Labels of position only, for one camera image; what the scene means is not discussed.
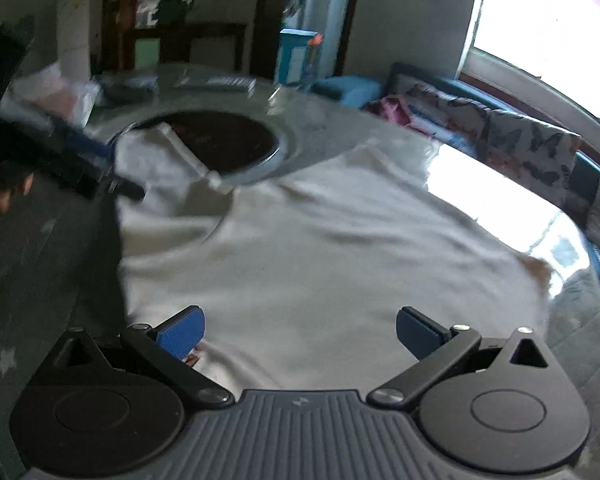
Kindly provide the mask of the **person's left hand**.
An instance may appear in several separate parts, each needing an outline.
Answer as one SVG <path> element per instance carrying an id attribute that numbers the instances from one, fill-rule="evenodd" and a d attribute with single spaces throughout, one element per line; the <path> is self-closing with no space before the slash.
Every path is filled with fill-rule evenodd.
<path id="1" fill-rule="evenodd" d="M 0 216 L 9 211 L 10 204 L 15 196 L 27 196 L 30 193 L 33 181 L 34 174 L 27 174 L 11 188 L 0 191 Z"/>

